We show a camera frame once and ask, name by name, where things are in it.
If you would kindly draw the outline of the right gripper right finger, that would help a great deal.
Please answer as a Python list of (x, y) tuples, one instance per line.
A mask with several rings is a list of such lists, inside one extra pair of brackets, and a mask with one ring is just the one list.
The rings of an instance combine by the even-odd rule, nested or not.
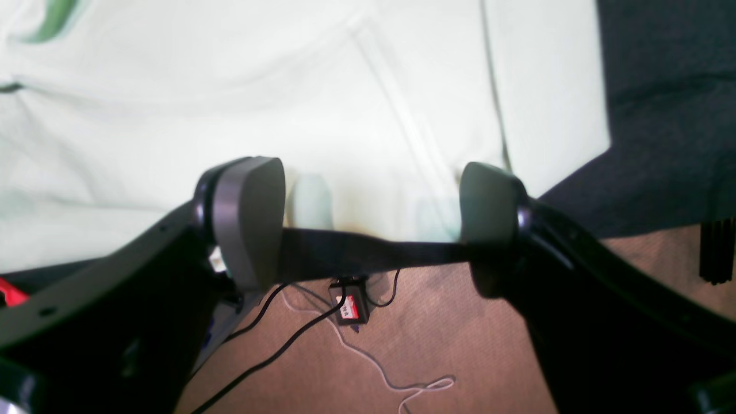
[(459, 187), (463, 243), (484, 298), (523, 317), (560, 413), (733, 413), (734, 322), (613, 254), (471, 162)]

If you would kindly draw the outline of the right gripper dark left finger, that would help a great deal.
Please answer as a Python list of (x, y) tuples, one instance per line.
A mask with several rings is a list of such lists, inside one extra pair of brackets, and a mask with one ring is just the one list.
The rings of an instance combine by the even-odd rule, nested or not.
[(218, 304), (273, 285), (285, 204), (281, 160), (226, 163), (134, 241), (2, 309), (2, 412), (172, 412)]

